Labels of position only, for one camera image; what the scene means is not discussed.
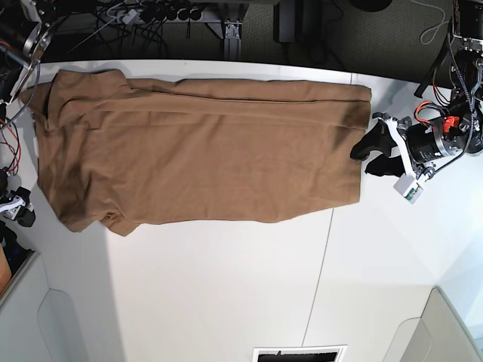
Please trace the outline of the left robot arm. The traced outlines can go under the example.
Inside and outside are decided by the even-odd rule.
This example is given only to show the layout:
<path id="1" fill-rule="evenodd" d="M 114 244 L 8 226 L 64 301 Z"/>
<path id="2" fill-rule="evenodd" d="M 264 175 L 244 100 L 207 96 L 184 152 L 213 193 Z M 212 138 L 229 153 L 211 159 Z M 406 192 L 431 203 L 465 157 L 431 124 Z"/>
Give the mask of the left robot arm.
<path id="1" fill-rule="evenodd" d="M 454 163 L 482 151 L 482 3 L 455 1 L 454 15 L 441 50 L 414 95 L 432 88 L 435 100 L 424 100 L 402 119 L 373 115 L 375 125 L 356 143 L 350 157 L 366 160 L 375 176 L 408 177 L 425 182 Z"/>

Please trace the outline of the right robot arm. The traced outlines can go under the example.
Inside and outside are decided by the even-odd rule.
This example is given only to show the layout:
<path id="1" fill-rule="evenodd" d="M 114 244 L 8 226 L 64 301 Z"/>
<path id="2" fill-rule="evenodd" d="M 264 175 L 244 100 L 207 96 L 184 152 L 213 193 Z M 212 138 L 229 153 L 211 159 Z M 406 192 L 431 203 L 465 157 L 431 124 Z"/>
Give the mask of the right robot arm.
<path id="1" fill-rule="evenodd" d="M 21 145 L 16 120 L 26 106 L 11 117 L 7 116 L 7 106 L 16 100 L 32 74 L 38 84 L 41 58 L 51 42 L 56 19 L 53 1 L 1 2 L 1 144 L 12 154 L 10 163 L 1 167 L 1 216 L 22 227 L 35 222 L 30 190 L 18 187 L 10 191 L 8 177 L 20 169 Z"/>

